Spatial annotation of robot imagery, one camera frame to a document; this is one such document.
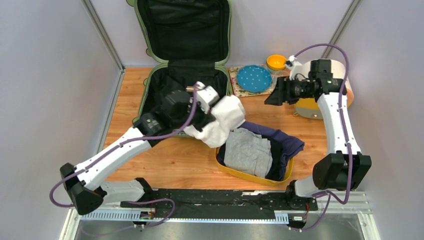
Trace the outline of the white and orange drawer cabinet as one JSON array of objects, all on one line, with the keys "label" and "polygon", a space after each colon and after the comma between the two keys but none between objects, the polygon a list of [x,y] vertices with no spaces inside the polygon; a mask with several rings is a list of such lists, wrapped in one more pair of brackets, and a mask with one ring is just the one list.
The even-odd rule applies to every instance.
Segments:
[{"label": "white and orange drawer cabinet", "polygon": [[[302,64],[302,72],[298,73],[296,76],[299,80],[303,79],[302,75],[305,77],[308,77],[308,73],[310,71],[311,61],[308,61],[304,64]],[[331,72],[333,73],[333,76],[337,79],[342,79],[346,72],[346,67],[342,62],[339,62],[337,60],[331,60]],[[350,85],[350,81],[347,78],[346,84],[347,88],[347,107],[349,108],[354,100],[354,93],[352,91],[352,87]],[[322,120],[322,114],[318,107],[318,104],[315,102],[314,98],[301,98],[296,104],[295,104],[295,112],[305,118],[309,119],[320,119]]]}]

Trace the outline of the yellow plastic basin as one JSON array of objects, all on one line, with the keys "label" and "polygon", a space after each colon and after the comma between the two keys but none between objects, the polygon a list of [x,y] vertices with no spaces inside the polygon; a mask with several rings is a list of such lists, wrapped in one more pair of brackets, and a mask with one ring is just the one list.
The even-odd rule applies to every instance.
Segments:
[{"label": "yellow plastic basin", "polygon": [[291,177],[293,167],[294,167],[294,160],[295,159],[292,158],[288,161],[283,180],[282,181],[270,180],[270,179],[267,179],[267,178],[261,178],[261,177],[255,176],[255,175],[251,175],[251,174],[247,174],[247,173],[244,173],[244,172],[241,172],[241,171],[237,171],[237,170],[234,170],[232,168],[229,168],[229,167],[222,165],[218,161],[219,151],[220,151],[220,147],[214,149],[214,154],[215,154],[215,158],[216,158],[216,161],[217,161],[217,167],[218,167],[219,170],[221,170],[222,172],[224,172],[226,174],[232,175],[234,177],[237,177],[237,178],[240,178],[240,179],[243,179],[243,180],[247,180],[247,181],[250,181],[250,182],[253,182],[253,183],[265,185],[265,186],[277,186],[277,185],[281,185],[282,183],[286,182]]}]

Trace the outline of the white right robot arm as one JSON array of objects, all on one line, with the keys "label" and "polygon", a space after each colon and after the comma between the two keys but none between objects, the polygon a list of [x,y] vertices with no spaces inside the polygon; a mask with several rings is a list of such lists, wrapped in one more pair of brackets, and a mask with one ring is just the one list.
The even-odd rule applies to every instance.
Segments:
[{"label": "white right robot arm", "polygon": [[290,74],[278,77],[265,104],[281,106],[314,99],[327,139],[326,156],[314,165],[311,176],[294,182],[285,203],[296,210],[305,198],[330,194],[331,190],[345,191],[345,203],[372,165],[370,156],[362,153],[356,141],[348,114],[348,66],[322,58],[304,64],[293,58],[285,64]]}]

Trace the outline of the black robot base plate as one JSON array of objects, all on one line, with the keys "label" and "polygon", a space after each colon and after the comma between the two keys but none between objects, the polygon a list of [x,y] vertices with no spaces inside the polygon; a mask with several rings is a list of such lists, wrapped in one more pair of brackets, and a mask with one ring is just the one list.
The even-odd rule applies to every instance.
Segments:
[{"label": "black robot base plate", "polygon": [[142,202],[162,218],[171,213],[178,219],[271,220],[276,211],[318,210],[316,200],[284,191],[166,189],[149,190]]}]

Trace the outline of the green hard-shell suitcase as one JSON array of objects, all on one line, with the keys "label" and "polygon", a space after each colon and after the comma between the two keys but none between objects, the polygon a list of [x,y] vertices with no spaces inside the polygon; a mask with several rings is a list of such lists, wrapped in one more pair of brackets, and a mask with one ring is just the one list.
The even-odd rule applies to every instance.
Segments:
[{"label": "green hard-shell suitcase", "polygon": [[167,95],[192,97],[197,82],[220,97],[231,95],[225,65],[230,55],[231,4],[227,0],[135,0],[131,3],[157,66],[145,80],[133,125],[146,136],[166,135],[187,120],[190,109],[167,116],[160,106]]}]

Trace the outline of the brown cosmetic bottle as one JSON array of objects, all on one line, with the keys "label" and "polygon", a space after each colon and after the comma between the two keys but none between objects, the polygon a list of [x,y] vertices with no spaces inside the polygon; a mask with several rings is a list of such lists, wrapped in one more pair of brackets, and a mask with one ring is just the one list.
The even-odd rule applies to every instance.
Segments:
[{"label": "brown cosmetic bottle", "polygon": [[193,86],[187,86],[185,89],[186,92],[194,92],[195,88]]}]

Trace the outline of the grey garment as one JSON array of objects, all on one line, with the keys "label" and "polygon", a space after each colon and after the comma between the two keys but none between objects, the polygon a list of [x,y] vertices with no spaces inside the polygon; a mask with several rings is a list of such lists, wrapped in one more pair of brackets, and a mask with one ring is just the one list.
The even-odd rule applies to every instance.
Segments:
[{"label": "grey garment", "polygon": [[260,134],[237,128],[226,140],[223,162],[230,169],[265,178],[273,162],[271,142]]}]

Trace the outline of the white garment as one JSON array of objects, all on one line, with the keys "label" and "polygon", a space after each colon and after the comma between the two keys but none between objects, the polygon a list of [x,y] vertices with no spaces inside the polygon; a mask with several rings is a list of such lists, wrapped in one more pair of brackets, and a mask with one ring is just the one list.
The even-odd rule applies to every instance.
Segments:
[{"label": "white garment", "polygon": [[235,96],[224,96],[212,109],[211,115],[214,121],[206,124],[201,131],[193,125],[189,125],[183,131],[195,139],[201,140],[209,148],[222,146],[230,131],[243,124],[246,116],[245,108],[241,100]]}]

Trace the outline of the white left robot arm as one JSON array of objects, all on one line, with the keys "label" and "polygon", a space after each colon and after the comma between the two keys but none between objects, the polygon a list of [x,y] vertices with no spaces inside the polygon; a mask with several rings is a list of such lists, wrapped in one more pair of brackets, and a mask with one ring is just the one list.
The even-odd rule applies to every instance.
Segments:
[{"label": "white left robot arm", "polygon": [[77,165],[66,163],[59,169],[63,185],[79,215],[87,215],[103,203],[116,201],[119,194],[133,197],[138,206],[148,207],[153,194],[138,181],[124,183],[116,191],[107,189],[105,179],[135,156],[148,151],[185,127],[203,127],[214,120],[210,111],[220,99],[211,87],[193,92],[175,90],[138,117],[113,144]]}]

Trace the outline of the black garment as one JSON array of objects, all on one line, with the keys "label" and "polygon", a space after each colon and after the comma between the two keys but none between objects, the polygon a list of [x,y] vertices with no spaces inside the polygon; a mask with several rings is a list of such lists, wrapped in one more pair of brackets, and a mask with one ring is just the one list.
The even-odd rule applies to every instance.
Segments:
[{"label": "black garment", "polygon": [[283,147],[270,136],[231,138],[221,146],[217,161],[229,170],[280,182],[286,172]]}]

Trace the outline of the navy blue garment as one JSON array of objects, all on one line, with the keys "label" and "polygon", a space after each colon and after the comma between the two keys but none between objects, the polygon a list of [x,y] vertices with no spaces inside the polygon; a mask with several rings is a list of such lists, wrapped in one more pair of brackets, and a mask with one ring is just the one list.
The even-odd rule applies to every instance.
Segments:
[{"label": "navy blue garment", "polygon": [[290,159],[304,149],[305,143],[295,136],[288,135],[280,129],[259,125],[253,122],[244,122],[240,126],[252,133],[260,135],[270,142],[272,162],[266,179],[282,181]]}]

